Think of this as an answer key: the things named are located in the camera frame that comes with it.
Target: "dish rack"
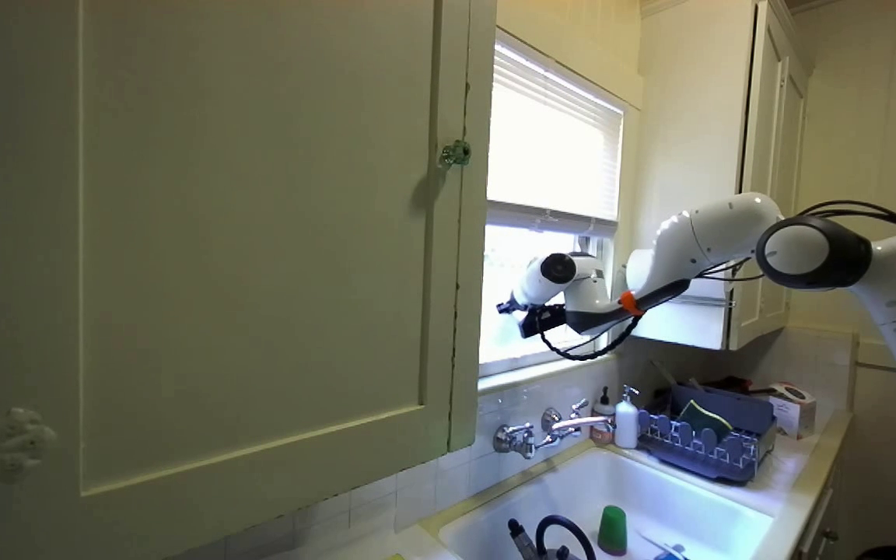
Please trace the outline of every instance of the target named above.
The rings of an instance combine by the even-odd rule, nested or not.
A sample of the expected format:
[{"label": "dish rack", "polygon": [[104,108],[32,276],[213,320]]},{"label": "dish rack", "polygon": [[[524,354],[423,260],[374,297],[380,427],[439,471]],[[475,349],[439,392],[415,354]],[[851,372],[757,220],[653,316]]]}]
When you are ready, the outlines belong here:
[{"label": "dish rack", "polygon": [[695,398],[722,413],[736,431],[719,438],[717,431],[683,423],[669,413],[637,410],[637,447],[669,466],[698,472],[703,478],[748,487],[776,444],[773,408],[748,396],[719,396],[714,390],[678,390],[677,402]]}]

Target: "faucet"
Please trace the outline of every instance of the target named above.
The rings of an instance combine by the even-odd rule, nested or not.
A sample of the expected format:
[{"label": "faucet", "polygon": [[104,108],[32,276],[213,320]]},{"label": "faucet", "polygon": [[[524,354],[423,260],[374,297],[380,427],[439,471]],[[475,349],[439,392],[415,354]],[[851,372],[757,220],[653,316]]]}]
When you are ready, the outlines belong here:
[{"label": "faucet", "polygon": [[611,418],[581,418],[589,402],[575,402],[570,418],[565,418],[557,408],[544,408],[543,413],[543,432],[544,438],[537,443],[537,427],[531,423],[502,423],[497,432],[491,437],[491,447],[497,456],[524,456],[525,460],[537,459],[538,447],[557,444],[565,438],[573,438],[581,432],[581,427],[611,427]]},{"label": "faucet", "polygon": [[543,432],[544,432],[549,438],[553,438],[553,443],[565,443],[565,438],[570,438],[570,437],[580,437],[581,427],[611,427],[611,423],[612,423],[611,418],[581,418],[584,408],[589,408],[584,398],[573,404],[573,413],[570,413],[570,418],[565,418],[560,410],[549,408],[549,410],[543,413]]},{"label": "faucet", "polygon": [[531,423],[502,423],[497,432],[491,437],[491,447],[497,456],[511,456],[517,450],[520,459],[531,460],[538,444],[531,443],[537,438],[537,427]]}]

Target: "sink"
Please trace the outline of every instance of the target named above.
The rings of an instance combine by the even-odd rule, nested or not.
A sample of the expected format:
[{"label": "sink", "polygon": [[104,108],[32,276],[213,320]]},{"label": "sink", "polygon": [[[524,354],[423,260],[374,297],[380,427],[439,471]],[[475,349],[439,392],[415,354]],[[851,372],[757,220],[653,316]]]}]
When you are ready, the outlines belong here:
[{"label": "sink", "polygon": [[[544,515],[570,516],[594,543],[608,503],[630,515],[630,555],[653,560],[664,547],[683,546],[687,560],[757,556],[773,516],[692,487],[683,472],[666,472],[623,450],[584,447],[543,476],[511,488],[486,492],[486,503],[449,521],[435,540],[465,560],[520,560],[509,536],[509,521],[520,521],[530,536]],[[575,540],[560,527],[544,533],[549,547],[566,546],[581,556]]]}]

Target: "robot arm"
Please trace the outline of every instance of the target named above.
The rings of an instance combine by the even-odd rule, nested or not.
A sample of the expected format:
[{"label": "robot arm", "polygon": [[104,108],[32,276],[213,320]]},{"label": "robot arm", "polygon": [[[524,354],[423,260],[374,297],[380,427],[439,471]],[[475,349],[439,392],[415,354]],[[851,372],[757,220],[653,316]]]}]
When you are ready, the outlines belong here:
[{"label": "robot arm", "polygon": [[[678,212],[659,224],[652,260],[630,260],[630,293],[616,303],[608,300],[599,260],[557,251],[530,269],[520,289],[514,289],[511,309],[530,310],[525,337],[557,323],[570,323],[580,333],[630,323],[616,339],[623,342],[647,309],[683,297],[695,276],[757,255],[762,273],[782,286],[851,289],[896,358],[896,236],[873,242],[831,220],[838,214],[890,214],[896,224],[896,214],[881,214],[884,208],[879,212],[879,207],[866,207],[867,212],[831,207],[822,203],[783,218],[773,200],[748,192]],[[557,293],[566,297],[566,305],[549,305]]]}]

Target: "window frame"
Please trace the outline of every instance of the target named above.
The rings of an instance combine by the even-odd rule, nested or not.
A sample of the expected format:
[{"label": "window frame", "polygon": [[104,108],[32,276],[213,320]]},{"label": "window frame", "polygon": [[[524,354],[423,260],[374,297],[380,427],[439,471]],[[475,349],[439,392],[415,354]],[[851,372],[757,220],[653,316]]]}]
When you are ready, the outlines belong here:
[{"label": "window frame", "polygon": [[[509,31],[497,31],[497,42],[495,42],[495,55],[497,50],[517,50],[520,55],[538,63],[538,70],[557,76],[560,82],[573,82],[575,90],[581,90],[584,96],[594,96],[601,99],[608,108],[616,111],[616,155],[612,155],[612,214],[580,214],[580,212],[565,212],[565,208],[544,208],[544,207],[520,207],[520,203],[497,203],[486,200],[486,226],[524,226],[524,231],[553,231],[553,233],[573,233],[575,242],[581,248],[591,248],[601,262],[608,262],[608,284],[612,276],[612,251],[616,251],[616,226],[620,226],[620,218],[616,218],[616,207],[620,207],[620,189],[623,189],[623,169],[626,169],[626,140],[630,140],[630,114],[633,114],[633,106],[626,99],[620,99],[616,93],[599,86],[594,82],[575,76],[573,70],[560,67],[557,59],[552,59],[549,52],[511,39]],[[517,377],[517,381],[525,381],[525,377],[538,377],[538,373],[557,373],[557,372],[570,372],[570,368],[580,368],[580,361],[565,361],[560,354],[549,352],[543,346],[543,352],[531,352],[531,354],[514,354],[514,358],[495,358],[495,361],[486,361],[483,358],[483,339],[480,339],[480,385],[502,385],[504,381]]]}]

